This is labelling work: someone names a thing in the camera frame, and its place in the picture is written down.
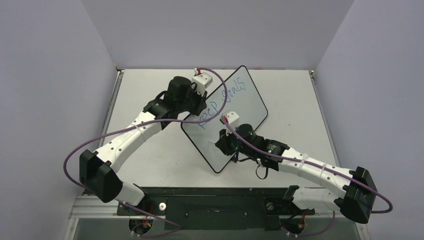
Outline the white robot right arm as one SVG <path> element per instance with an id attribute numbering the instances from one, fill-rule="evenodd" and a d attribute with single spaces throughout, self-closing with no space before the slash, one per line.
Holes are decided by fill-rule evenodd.
<path id="1" fill-rule="evenodd" d="M 235 133 L 220 130 L 215 146 L 224 155 L 241 153 L 266 170 L 293 174 L 320 186 L 291 187 L 282 199 L 282 207 L 289 214 L 320 209 L 339 211 L 360 224 L 370 219 L 377 188 L 363 167 L 352 170 L 321 162 L 285 143 L 257 135 L 248 123 L 238 126 Z"/>

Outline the white whiteboard black frame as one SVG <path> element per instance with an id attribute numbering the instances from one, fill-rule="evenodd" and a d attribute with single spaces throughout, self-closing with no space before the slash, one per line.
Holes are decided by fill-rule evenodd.
<path id="1" fill-rule="evenodd" d="M 205 159 L 213 172 L 220 173 L 230 162 L 216 147 L 220 131 L 230 133 L 221 122 L 226 120 L 232 129 L 241 124 L 250 124 L 254 130 L 264 122 L 268 109 L 248 69 L 242 65 L 206 98 L 206 108 L 199 116 L 188 115 L 181 129 Z"/>

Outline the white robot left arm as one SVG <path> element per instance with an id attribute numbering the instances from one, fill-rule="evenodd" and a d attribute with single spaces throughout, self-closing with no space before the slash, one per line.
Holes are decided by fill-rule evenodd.
<path id="1" fill-rule="evenodd" d="M 162 131 L 178 115 L 199 115 L 206 108 L 207 88 L 212 76 L 201 73 L 191 79 L 175 76 L 162 91 L 149 101 L 134 121 L 130 131 L 117 135 L 95 151 L 85 150 L 79 156 L 79 180 L 102 202 L 126 202 L 136 215 L 149 209 L 145 193 L 133 183 L 123 182 L 117 173 L 125 161 L 150 137 Z"/>

